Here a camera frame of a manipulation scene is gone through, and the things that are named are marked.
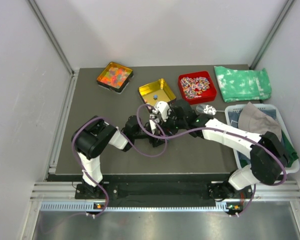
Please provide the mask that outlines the metal scoop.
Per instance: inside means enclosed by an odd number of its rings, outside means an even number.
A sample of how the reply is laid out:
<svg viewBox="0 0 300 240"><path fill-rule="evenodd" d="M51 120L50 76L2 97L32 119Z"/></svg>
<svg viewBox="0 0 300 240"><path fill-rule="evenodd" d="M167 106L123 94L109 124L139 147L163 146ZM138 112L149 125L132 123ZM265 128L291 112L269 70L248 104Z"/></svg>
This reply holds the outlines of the metal scoop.
<svg viewBox="0 0 300 240"><path fill-rule="evenodd" d="M208 115L216 115L217 113L224 113L224 110L217 110L215 107L213 107L212 105L208 105L208 104L198 104L195 107L195 110L198 113L201 114L208 114Z"/></svg>

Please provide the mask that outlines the speckled tin pastel star candies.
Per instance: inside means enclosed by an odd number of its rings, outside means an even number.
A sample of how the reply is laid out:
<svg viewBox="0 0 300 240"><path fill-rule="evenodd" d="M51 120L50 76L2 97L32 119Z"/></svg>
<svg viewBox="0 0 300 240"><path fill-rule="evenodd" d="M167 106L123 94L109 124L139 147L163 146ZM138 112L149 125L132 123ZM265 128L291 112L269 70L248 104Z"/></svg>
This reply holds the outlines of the speckled tin pastel star candies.
<svg viewBox="0 0 300 240"><path fill-rule="evenodd" d="M138 88L138 94L143 103L152 106L159 101L170 104L177 98L164 78L140 86Z"/></svg>

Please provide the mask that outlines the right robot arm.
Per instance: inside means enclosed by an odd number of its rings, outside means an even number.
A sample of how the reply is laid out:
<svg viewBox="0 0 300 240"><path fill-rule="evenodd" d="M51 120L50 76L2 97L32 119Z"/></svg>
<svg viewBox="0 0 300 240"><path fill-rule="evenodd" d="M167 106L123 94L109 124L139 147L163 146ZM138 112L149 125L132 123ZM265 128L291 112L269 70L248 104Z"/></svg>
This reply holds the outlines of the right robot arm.
<svg viewBox="0 0 300 240"><path fill-rule="evenodd" d="M220 185L223 195L235 198L250 185L277 186L287 179L288 154L274 133L240 130L206 113L197 114L185 100L160 102L157 107L162 127L168 133L186 130L194 138L219 143L249 158L245 167L235 170Z"/></svg>

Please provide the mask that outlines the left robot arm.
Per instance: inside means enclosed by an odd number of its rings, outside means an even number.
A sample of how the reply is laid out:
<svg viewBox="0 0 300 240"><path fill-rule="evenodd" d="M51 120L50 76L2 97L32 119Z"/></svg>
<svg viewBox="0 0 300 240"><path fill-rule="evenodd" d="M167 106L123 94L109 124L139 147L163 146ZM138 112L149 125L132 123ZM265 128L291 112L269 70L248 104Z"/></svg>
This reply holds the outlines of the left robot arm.
<svg viewBox="0 0 300 240"><path fill-rule="evenodd" d="M92 198L99 198L104 191L101 172L101 154L104 149L111 145L123 152L134 148L136 140L148 139L155 148L164 145L167 148L168 141L146 134L143 129L151 130L151 124L140 126L137 116L128 118L125 126L120 130L118 127L105 121L103 118L94 116L79 128L71 138L71 150L82 169L82 187Z"/></svg>

